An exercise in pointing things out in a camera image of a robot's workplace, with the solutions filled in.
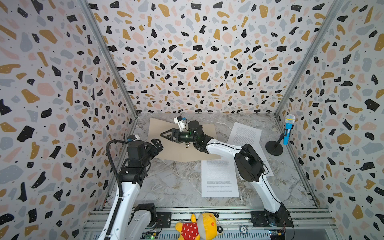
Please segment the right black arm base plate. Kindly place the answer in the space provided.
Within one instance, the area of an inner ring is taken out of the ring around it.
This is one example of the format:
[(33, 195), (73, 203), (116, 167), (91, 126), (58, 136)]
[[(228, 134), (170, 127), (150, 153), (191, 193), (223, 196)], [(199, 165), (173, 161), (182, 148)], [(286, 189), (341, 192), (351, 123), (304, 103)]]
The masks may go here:
[(270, 213), (268, 211), (252, 211), (251, 223), (253, 227), (292, 227), (293, 221), (287, 210)]

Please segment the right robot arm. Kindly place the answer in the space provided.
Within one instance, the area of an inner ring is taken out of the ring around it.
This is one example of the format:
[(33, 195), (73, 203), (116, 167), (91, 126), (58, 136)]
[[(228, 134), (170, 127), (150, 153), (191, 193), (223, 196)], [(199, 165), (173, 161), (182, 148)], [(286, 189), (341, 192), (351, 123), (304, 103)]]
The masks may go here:
[(289, 227), (294, 225), (290, 212), (278, 199), (266, 178), (269, 168), (251, 145), (235, 146), (223, 143), (206, 135), (198, 121), (189, 122), (186, 131), (182, 128), (170, 129), (160, 133), (160, 136), (178, 144), (193, 144), (194, 148), (202, 153), (215, 154), (235, 161), (240, 177), (251, 183), (264, 206), (265, 215), (257, 217), (252, 221), (253, 224), (260, 221), (276, 227), (282, 227), (284, 223)]

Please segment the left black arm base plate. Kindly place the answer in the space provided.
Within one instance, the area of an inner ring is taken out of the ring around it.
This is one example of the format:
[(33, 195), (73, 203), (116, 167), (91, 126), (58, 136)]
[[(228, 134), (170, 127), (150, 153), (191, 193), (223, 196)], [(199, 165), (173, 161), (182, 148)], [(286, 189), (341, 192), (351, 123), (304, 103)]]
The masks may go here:
[(153, 229), (169, 229), (171, 227), (171, 219), (171, 212), (156, 212), (151, 214), (151, 221), (148, 227)]

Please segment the white text sheet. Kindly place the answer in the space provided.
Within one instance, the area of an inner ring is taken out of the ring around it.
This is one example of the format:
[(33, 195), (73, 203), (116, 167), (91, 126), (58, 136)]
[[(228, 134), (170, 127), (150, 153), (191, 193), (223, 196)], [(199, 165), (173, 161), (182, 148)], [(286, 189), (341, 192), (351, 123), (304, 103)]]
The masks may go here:
[(233, 160), (202, 161), (202, 197), (238, 198), (239, 189)]
[(252, 128), (240, 123), (235, 123), (229, 139), (227, 141), (230, 145), (243, 146), (245, 144), (251, 145), (255, 151), (261, 150), (262, 130)]

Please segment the beige manila folder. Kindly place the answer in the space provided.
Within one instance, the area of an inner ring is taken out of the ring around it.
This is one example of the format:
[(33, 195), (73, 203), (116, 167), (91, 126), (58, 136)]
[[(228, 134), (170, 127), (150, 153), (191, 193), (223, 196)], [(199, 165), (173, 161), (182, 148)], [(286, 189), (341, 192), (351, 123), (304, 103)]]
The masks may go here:
[(185, 144), (174, 143), (160, 136), (161, 133), (173, 128), (179, 130), (175, 123), (151, 118), (148, 140), (159, 139), (164, 147), (157, 155), (157, 158), (182, 163), (221, 159), (219, 155), (206, 154), (196, 150), (193, 144), (190, 144), (190, 147), (187, 148)]

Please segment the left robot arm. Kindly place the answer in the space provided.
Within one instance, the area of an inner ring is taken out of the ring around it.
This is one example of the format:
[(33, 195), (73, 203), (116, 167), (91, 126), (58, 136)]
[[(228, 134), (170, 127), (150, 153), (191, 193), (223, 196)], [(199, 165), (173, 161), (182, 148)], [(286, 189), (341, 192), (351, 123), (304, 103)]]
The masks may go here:
[[(118, 172), (111, 156), (110, 145), (121, 143), (127, 146), (127, 165)], [(100, 240), (139, 240), (145, 229), (156, 224), (154, 204), (134, 203), (148, 176), (151, 160), (164, 149), (159, 139), (144, 142), (131, 135), (127, 141), (112, 140), (107, 143), (106, 155), (117, 183), (117, 193), (108, 219), (99, 236)]]

